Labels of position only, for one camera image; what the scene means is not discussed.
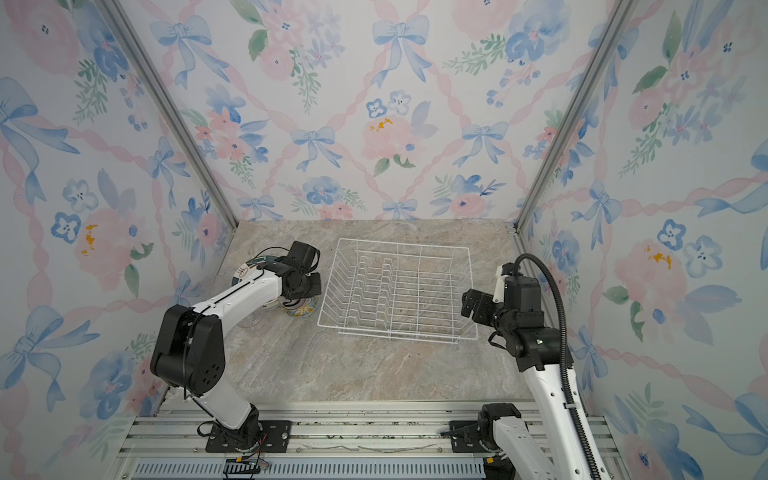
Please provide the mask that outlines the clear faceted glass front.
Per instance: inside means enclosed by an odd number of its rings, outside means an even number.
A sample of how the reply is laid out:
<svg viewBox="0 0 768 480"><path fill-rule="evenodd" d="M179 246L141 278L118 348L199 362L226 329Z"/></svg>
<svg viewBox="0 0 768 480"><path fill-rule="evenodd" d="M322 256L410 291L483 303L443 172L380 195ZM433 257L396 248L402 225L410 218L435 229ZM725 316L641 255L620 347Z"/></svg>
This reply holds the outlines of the clear faceted glass front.
<svg viewBox="0 0 768 480"><path fill-rule="evenodd" d="M241 320L237 326L242 329L250 329L257 326L264 319L264 311L259 309Z"/></svg>

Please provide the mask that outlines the purple striped bowl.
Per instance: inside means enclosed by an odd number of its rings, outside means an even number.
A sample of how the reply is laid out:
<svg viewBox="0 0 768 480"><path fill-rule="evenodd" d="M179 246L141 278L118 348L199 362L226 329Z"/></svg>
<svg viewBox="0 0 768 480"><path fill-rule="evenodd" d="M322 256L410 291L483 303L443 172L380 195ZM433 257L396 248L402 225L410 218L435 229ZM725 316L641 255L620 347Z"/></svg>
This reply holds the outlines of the purple striped bowl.
<svg viewBox="0 0 768 480"><path fill-rule="evenodd" d="M317 309L318 298L305 298L296 300L286 300L281 303L283 312L291 317L301 318L314 314Z"/></svg>

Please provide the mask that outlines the white plate dark underside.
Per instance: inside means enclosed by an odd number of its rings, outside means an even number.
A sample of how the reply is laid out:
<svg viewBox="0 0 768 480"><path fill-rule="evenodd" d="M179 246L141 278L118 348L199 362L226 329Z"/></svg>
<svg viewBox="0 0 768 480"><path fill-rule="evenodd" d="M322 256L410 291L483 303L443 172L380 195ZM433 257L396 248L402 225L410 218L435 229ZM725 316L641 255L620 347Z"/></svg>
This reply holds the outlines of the white plate dark underside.
<svg viewBox="0 0 768 480"><path fill-rule="evenodd" d="M267 263L276 259L277 257L273 255L261 255L247 260L236 269L231 279L231 285L236 286L243 282L256 282L268 279L275 279L277 282L280 282L281 278L274 272L263 269Z"/></svg>

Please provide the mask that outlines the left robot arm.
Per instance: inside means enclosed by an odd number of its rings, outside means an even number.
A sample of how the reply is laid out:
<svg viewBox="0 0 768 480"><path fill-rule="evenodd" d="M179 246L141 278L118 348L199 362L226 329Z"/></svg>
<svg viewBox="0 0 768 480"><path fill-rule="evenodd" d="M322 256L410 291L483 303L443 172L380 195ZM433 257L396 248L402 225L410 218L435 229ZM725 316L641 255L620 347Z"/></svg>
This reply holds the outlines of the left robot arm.
<svg viewBox="0 0 768 480"><path fill-rule="evenodd" d="M243 263L223 292L192 306L176 304L165 312L151 373L180 388L211 417L208 448L254 453L275 442L260 422L259 410L226 378L225 337L260 308L278 301L311 300L322 292L320 251L295 241L271 256L270 248Z"/></svg>

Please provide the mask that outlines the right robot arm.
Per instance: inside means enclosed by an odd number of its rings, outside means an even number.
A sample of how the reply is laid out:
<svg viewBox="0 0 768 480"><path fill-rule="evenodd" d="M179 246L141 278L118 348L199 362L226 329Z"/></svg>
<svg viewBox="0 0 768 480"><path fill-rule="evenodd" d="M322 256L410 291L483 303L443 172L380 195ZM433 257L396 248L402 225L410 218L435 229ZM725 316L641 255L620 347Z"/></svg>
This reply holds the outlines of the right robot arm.
<svg viewBox="0 0 768 480"><path fill-rule="evenodd" d="M492 328L491 346L503 340L499 347L515 359L533 395L549 448L538 445L511 403L485 404L476 422L445 435L456 448L481 448L506 457L523 479L607 479L610 473L573 388L567 342L560 329L546 325L541 294L536 279L504 275L494 293L466 291L461 314Z"/></svg>

